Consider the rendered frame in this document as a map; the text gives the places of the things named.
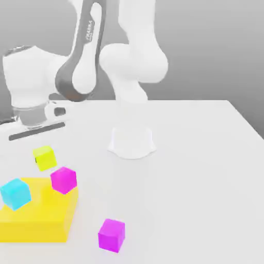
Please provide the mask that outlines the small lime yellow cube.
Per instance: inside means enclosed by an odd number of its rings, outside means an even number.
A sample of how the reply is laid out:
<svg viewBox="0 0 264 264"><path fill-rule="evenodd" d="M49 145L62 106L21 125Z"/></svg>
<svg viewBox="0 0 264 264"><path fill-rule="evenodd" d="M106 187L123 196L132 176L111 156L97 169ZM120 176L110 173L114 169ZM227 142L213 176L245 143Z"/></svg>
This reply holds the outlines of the small lime yellow cube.
<svg viewBox="0 0 264 264"><path fill-rule="evenodd" d="M40 171L45 171L57 165L53 149L46 145L33 149L35 162Z"/></svg>

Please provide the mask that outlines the large yellow box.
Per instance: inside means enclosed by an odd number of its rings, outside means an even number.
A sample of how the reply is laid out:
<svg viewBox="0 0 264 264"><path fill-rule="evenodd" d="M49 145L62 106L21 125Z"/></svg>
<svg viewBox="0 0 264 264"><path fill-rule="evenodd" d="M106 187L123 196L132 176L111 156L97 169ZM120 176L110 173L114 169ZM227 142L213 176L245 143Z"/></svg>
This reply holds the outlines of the large yellow box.
<svg viewBox="0 0 264 264"><path fill-rule="evenodd" d="M78 200L78 188L62 194L48 177L24 177L31 201L14 211L0 210L0 242L66 242Z"/></svg>

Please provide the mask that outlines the small cyan cube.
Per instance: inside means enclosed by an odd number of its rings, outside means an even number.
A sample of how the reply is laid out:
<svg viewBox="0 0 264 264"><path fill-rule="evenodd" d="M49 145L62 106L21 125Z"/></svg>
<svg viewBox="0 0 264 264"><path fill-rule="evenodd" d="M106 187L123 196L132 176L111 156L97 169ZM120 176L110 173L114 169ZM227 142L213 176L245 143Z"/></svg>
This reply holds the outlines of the small cyan cube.
<svg viewBox="0 0 264 264"><path fill-rule="evenodd" d="M31 201L29 185L19 178L15 178L0 187L3 202L13 211Z"/></svg>

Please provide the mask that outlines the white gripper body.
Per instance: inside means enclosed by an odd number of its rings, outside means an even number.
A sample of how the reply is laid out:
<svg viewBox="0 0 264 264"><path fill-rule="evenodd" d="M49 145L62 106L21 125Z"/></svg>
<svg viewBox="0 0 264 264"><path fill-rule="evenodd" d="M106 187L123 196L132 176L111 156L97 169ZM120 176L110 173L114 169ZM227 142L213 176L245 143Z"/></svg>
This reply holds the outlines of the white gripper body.
<svg viewBox="0 0 264 264"><path fill-rule="evenodd" d="M32 148L44 145L54 146L67 142L71 137L71 131L64 127L39 128L28 130L20 123L6 123L0 125L0 149L17 146L29 146Z"/></svg>

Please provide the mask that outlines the small magenta cube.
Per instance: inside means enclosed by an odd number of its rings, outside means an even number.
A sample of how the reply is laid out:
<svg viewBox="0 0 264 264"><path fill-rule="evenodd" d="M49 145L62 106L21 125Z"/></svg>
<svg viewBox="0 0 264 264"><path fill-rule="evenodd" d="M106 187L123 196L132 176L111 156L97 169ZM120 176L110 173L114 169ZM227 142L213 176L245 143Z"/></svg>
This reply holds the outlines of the small magenta cube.
<svg viewBox="0 0 264 264"><path fill-rule="evenodd" d="M67 167L61 167L51 174L52 188L62 194L67 194L77 186L76 172Z"/></svg>

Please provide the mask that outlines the small purple cube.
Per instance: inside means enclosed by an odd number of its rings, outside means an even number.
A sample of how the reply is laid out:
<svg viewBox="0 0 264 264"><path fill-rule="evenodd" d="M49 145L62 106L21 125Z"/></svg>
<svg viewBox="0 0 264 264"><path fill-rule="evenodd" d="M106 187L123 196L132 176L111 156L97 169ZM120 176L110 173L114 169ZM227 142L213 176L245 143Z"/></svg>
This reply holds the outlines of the small purple cube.
<svg viewBox="0 0 264 264"><path fill-rule="evenodd" d="M98 232L99 248L118 253L125 239L125 223L106 219Z"/></svg>

